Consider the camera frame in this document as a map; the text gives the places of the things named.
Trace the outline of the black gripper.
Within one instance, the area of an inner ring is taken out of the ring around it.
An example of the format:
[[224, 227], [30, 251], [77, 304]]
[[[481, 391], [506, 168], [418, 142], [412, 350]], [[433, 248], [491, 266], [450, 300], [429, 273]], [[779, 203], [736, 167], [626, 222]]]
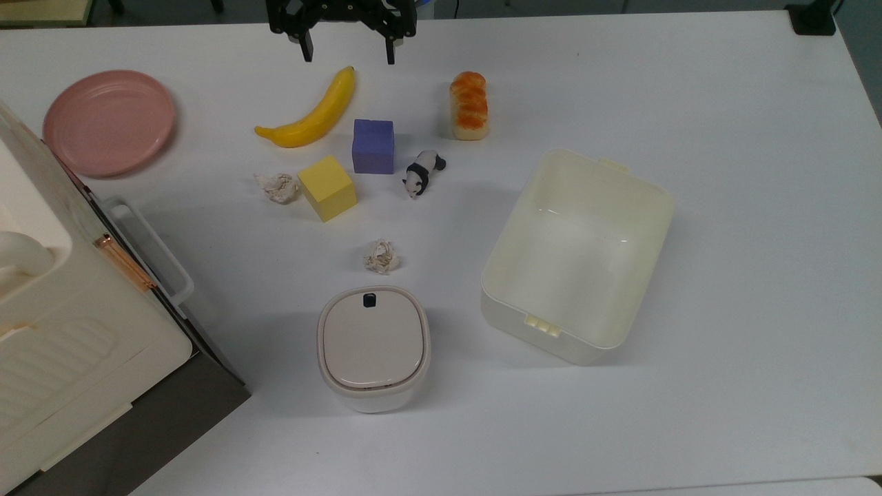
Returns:
[[311, 29], [321, 21], [361, 23], [385, 38], [387, 65], [395, 63], [398, 39], [416, 35], [417, 15], [413, 1], [268, 1], [267, 16], [274, 34], [298, 39], [307, 63], [313, 60]]

